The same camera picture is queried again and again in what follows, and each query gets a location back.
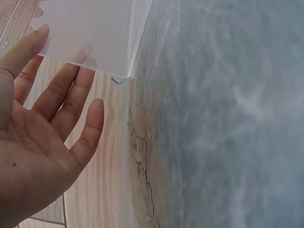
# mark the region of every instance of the finger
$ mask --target finger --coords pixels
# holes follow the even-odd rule
[[[91,52],[92,48],[90,46],[83,47],[73,55],[72,59],[83,63]],[[66,100],[79,69],[79,66],[70,63],[64,64],[34,103],[32,111],[41,114],[47,121],[51,121]]]
[[[38,69],[43,60],[42,56],[35,56],[29,63],[25,66],[23,71],[15,79],[15,95],[14,98],[21,105],[24,105],[30,90],[34,84]]]
[[[0,58],[0,70],[14,79],[19,75],[28,62],[44,47],[48,38],[47,24],[39,26],[27,36],[17,42],[6,54]]]
[[[94,60],[88,60],[86,65],[94,67],[96,63]],[[67,139],[79,120],[92,87],[94,75],[94,70],[80,68],[66,101],[51,121],[63,141]]]
[[[70,149],[81,170],[89,163],[98,147],[104,127],[104,117],[105,110],[103,101],[100,99],[94,100],[89,107],[85,121],[86,125],[80,138]]]

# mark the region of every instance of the white plastic panel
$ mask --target white plastic panel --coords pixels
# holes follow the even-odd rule
[[[153,0],[47,0],[31,26],[47,23],[50,35],[41,55],[130,77]]]

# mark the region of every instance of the wood grain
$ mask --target wood grain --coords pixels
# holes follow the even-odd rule
[[[19,228],[65,228],[65,226],[28,218],[19,224]]]
[[[71,147],[79,138],[85,123],[88,106],[94,98],[104,100],[104,130],[98,149],[76,183],[65,193],[66,223],[71,228],[112,228],[117,221],[115,193],[116,108],[118,86],[110,84],[111,77],[98,73],[89,94],[84,112],[66,144]]]
[[[18,0],[1,0],[0,1],[0,37],[13,12]]]
[[[63,214],[63,202],[62,197],[58,198],[54,203],[49,205],[44,210],[32,216],[33,219],[39,219],[43,221],[65,223]]]
[[[38,7],[40,2],[40,0],[19,0],[16,9],[11,15],[11,18],[0,38],[0,44],[3,44],[4,42],[8,43],[6,48],[2,48],[0,46],[0,56],[13,46],[21,37],[31,31],[31,27],[29,25],[31,19],[37,18],[42,14],[42,9]]]

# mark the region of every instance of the fingernail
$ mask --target fingernail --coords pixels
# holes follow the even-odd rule
[[[42,24],[42,25],[39,25],[39,26],[35,29],[35,31],[45,32],[47,29],[48,29],[48,24]]]

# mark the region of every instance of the palm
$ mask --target palm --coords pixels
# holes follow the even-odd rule
[[[65,146],[95,74],[71,64],[60,69],[31,110],[23,107],[46,37],[33,32],[0,58],[0,227],[17,224],[67,190],[92,158],[103,128],[103,102],[96,99],[79,140],[71,149]],[[88,56],[79,53],[83,60]],[[14,56],[25,57],[16,62]]]

